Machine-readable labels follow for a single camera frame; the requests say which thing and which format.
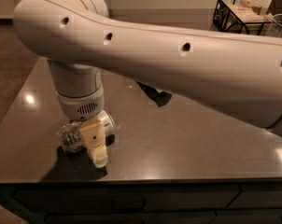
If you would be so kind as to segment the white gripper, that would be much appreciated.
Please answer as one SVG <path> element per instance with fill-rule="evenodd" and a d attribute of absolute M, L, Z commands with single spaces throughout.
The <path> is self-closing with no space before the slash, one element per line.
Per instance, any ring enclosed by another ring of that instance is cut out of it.
<path fill-rule="evenodd" d="M 80 132 L 84 140 L 87 154 L 96 168 L 107 165 L 106 134 L 104 123 L 96 117 L 105 106 L 104 89 L 100 86 L 94 93 L 78 98 L 70 98 L 57 94 L 58 102 L 63 113 L 73 121 L 84 121 Z"/>

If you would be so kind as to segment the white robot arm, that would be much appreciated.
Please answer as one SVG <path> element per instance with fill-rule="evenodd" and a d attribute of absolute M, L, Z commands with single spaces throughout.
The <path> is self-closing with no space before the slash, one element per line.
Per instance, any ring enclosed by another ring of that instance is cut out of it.
<path fill-rule="evenodd" d="M 114 21 L 105 0 L 21 0 L 13 25 L 73 121 L 103 110 L 108 70 L 282 136 L 282 38 Z"/>

